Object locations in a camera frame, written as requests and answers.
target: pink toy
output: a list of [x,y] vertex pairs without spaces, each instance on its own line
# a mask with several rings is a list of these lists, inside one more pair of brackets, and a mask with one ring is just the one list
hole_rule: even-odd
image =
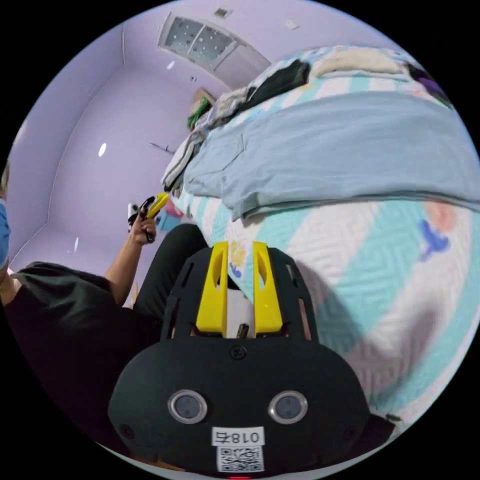
[[168,198],[168,202],[164,207],[164,211],[167,215],[175,217],[176,219],[181,219],[184,216],[184,214],[173,204],[170,197]]

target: screw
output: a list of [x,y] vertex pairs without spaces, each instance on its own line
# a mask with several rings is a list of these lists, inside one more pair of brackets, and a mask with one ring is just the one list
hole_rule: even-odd
[[346,442],[350,442],[350,440],[352,440],[352,438],[355,436],[356,433],[357,433],[357,429],[354,426],[349,426],[345,430],[345,432],[343,432],[343,439]]
[[120,425],[120,434],[128,440],[133,440],[135,438],[135,432],[132,427],[128,425]]
[[242,360],[247,356],[247,349],[245,347],[239,346],[239,345],[233,346],[230,349],[230,356],[234,360]]

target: label sticker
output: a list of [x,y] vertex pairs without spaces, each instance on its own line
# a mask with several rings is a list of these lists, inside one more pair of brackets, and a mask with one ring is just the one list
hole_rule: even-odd
[[216,449],[216,466],[219,472],[256,473],[264,472],[263,447],[224,447]]
[[214,447],[262,447],[265,445],[264,428],[262,426],[253,428],[214,426],[211,429],[211,444]]

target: face mask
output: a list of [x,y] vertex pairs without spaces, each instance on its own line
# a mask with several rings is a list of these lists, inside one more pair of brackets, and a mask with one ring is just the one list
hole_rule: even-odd
[[0,198],[0,269],[7,264],[9,257],[10,227],[7,220],[5,201]]

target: qr code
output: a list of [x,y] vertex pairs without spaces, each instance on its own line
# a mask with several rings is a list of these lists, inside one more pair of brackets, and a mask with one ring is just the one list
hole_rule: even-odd
[[217,463],[219,472],[263,472],[264,456],[262,447],[219,447]]

